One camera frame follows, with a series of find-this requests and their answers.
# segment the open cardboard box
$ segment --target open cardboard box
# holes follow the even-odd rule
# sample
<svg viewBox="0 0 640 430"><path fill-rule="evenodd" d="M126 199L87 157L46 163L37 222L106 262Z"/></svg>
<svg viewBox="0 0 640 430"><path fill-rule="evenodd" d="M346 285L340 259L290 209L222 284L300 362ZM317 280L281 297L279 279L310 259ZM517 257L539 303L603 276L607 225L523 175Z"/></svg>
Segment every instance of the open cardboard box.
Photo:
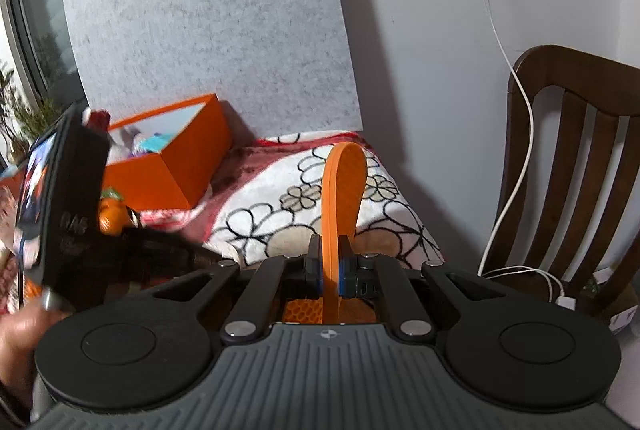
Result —
<svg viewBox="0 0 640 430"><path fill-rule="evenodd" d="M175 134L161 152L113 163L104 170L102 187L116 189L137 211L193 208L232 143L215 94L118 121L109 133L125 145L135 133Z"/></svg>

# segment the ribbed surface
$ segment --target ribbed surface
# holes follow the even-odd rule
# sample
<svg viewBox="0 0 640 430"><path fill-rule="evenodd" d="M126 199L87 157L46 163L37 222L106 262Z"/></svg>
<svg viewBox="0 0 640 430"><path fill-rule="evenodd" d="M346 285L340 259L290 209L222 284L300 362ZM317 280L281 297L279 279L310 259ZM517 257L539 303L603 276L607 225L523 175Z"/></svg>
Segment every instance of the ribbed surface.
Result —
<svg viewBox="0 0 640 430"><path fill-rule="evenodd" d="M526 415L475 398L429 347L389 338L380 325L276 325L257 344L225 350L182 399L150 412L97 415L57 406L49 430L616 430L604 407Z"/></svg>

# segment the silver screw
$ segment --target silver screw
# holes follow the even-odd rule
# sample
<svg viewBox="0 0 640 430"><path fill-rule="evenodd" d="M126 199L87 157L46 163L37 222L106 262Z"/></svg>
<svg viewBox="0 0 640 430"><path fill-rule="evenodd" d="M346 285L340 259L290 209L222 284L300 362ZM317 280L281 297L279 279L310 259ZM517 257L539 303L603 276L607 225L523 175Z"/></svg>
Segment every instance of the silver screw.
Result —
<svg viewBox="0 0 640 430"><path fill-rule="evenodd" d="M433 327L425 320L407 320L402 322L400 330L407 336L424 336L429 334Z"/></svg>
<svg viewBox="0 0 640 430"><path fill-rule="evenodd" d="M225 325L225 332L229 336L249 336L255 333L255 325L248 320L236 320Z"/></svg>

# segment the gray speckled panel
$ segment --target gray speckled panel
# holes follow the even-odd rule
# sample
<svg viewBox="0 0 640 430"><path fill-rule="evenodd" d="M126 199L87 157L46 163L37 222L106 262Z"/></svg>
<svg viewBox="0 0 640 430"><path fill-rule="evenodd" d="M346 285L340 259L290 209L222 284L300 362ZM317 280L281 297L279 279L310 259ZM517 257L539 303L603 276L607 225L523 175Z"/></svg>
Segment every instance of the gray speckled panel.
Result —
<svg viewBox="0 0 640 430"><path fill-rule="evenodd" d="M334 330L331 339L321 331ZM430 347L400 344L381 325L276 325L230 347L182 399L128 415L58 405L34 429L92 430L623 430L601 405L524 414L474 397Z"/></svg>
<svg viewBox="0 0 640 430"><path fill-rule="evenodd" d="M92 106L217 92L256 136L360 130L340 0L64 0Z"/></svg>

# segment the chair backrest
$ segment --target chair backrest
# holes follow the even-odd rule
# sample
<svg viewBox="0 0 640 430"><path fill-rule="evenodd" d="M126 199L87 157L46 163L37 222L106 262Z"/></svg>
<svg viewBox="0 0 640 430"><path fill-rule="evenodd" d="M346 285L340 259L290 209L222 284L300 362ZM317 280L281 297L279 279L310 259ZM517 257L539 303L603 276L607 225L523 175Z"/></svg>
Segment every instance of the chair backrest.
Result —
<svg viewBox="0 0 640 430"><path fill-rule="evenodd" d="M542 214L525 264L538 267L556 233L574 176L578 149L587 111L591 104L596 118L591 147L580 190L550 272L562 277L587 232L604 183L618 122L629 117L626 137L609 196L587 252L570 281L570 291L583 288L604 256L631 194L640 166L640 69L599 56L562 48L538 46L524 52L515 65L523 87L533 103L547 86L564 89L556 150L546 189ZM513 76L508 98L507 141L498 212L513 191L527 151L529 118ZM505 266L518 231L526 197L525 180L496 235L486 270ZM606 307L615 300L640 267L640 233L636 235L612 277L596 297Z"/></svg>

